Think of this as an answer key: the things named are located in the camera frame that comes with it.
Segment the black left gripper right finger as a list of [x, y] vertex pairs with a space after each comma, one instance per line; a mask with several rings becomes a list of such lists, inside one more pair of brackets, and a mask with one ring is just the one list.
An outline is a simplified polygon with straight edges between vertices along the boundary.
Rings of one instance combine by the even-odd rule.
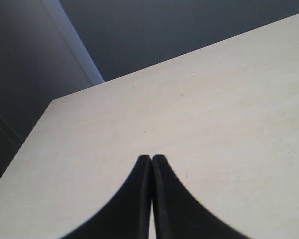
[[244, 239], [203, 207], [185, 188], [164, 155], [152, 159], [153, 210], [158, 239]]

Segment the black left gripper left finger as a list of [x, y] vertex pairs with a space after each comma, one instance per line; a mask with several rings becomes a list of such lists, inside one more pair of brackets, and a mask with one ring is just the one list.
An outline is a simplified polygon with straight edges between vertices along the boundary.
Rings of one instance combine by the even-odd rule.
[[150, 228], [152, 162], [140, 155], [109, 202], [65, 239], [147, 239]]

